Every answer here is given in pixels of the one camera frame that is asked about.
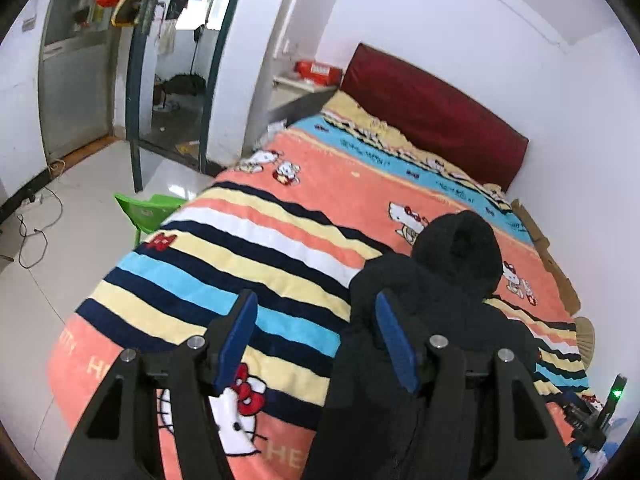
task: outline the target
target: tiled floor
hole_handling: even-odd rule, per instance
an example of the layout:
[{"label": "tiled floor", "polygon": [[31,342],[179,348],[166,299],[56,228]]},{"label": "tiled floor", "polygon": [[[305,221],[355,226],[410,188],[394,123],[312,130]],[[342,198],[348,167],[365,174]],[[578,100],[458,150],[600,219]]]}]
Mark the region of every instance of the tiled floor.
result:
[{"label": "tiled floor", "polygon": [[[147,198],[154,193],[192,198],[212,178],[153,153],[142,154]],[[0,261],[0,420],[42,480],[52,480],[69,438],[45,374],[49,352],[65,320],[98,281],[130,250],[134,229],[113,199],[133,195],[129,145],[119,141],[92,155],[50,184],[62,200],[60,221],[46,231],[43,261],[31,270]],[[56,219],[58,201],[45,192],[41,205],[24,212],[30,232]],[[0,228],[0,253],[20,246],[15,216]],[[31,237],[22,260],[29,265],[44,240]]]}]

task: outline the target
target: metal bolt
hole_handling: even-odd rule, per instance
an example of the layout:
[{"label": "metal bolt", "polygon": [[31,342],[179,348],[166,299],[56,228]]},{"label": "metal bolt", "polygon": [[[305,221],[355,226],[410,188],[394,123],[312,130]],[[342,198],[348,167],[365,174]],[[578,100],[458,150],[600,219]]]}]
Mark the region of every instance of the metal bolt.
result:
[{"label": "metal bolt", "polygon": [[192,335],[187,339],[187,346],[191,350],[197,350],[204,346],[204,338],[201,335]]},{"label": "metal bolt", "polygon": [[516,355],[508,348],[500,348],[498,350],[498,358],[505,363],[510,363],[515,357]]},{"label": "metal bolt", "polygon": [[429,338],[429,343],[431,343],[431,346],[434,348],[440,349],[448,345],[449,340],[443,335],[434,334]]},{"label": "metal bolt", "polygon": [[136,351],[133,348],[125,348],[122,352],[120,352],[120,358],[126,362],[130,363],[133,359],[136,358]]}]

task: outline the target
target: green stool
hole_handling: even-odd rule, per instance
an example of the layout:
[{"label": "green stool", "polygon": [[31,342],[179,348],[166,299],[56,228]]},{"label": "green stool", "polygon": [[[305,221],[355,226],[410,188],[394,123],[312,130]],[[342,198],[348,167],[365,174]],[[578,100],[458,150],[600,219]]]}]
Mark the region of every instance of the green stool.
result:
[{"label": "green stool", "polygon": [[140,244],[141,232],[149,235],[157,231],[169,215],[187,202],[183,198],[167,195],[153,195],[150,200],[136,200],[120,193],[115,193],[113,196],[136,228],[134,249]]}]

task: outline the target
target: door frame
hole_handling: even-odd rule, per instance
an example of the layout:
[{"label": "door frame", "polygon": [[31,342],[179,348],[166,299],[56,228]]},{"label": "door frame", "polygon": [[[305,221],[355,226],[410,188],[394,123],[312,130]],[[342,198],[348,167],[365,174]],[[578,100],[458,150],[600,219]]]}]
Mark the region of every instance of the door frame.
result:
[{"label": "door frame", "polygon": [[204,94],[204,102],[202,108],[202,116],[200,119],[200,145],[198,147],[198,160],[191,162],[186,157],[181,157],[177,153],[171,152],[161,146],[156,146],[145,139],[140,139],[140,85],[142,81],[142,68],[145,59],[145,50],[147,46],[147,37],[152,28],[152,19],[159,5],[158,0],[143,0],[140,7],[140,20],[133,29],[131,38],[131,46],[129,49],[129,63],[127,67],[127,84],[126,84],[126,107],[125,107],[125,127],[126,136],[129,141],[131,152],[131,169],[133,177],[133,187],[135,192],[142,191],[144,184],[142,182],[142,167],[140,162],[140,148],[144,148],[165,158],[175,160],[181,164],[192,167],[201,173],[211,174],[215,176],[222,167],[207,161],[207,143],[209,140],[209,123],[211,119],[211,109],[213,98],[220,70],[220,60],[224,51],[226,38],[233,22],[238,6],[238,0],[229,0],[226,8],[225,17],[223,18],[220,32],[216,38],[216,46],[213,51],[211,67],[209,70],[209,78]]}]

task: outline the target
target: headboard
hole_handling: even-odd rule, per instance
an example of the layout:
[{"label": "headboard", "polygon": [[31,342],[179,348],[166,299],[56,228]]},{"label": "headboard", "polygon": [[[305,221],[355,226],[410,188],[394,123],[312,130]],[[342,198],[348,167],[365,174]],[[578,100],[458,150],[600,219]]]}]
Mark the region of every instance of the headboard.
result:
[{"label": "headboard", "polygon": [[481,184],[507,190],[522,165],[527,137],[436,76],[371,46],[359,44],[340,89]]}]

